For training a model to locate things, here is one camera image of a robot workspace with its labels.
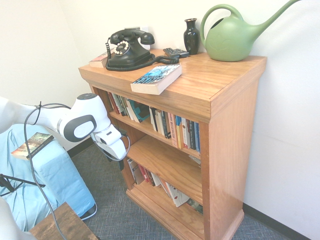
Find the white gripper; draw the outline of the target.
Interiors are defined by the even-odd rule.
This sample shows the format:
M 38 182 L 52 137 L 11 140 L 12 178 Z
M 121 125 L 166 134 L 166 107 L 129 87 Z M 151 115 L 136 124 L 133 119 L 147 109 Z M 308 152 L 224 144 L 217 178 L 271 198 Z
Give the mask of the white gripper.
M 126 155 L 126 148 L 121 138 L 112 139 L 107 136 L 100 136 L 99 147 L 109 162 L 113 161 L 110 157 L 115 160 L 120 160 L 118 161 L 119 170 L 122 171 L 124 169 L 123 158 Z

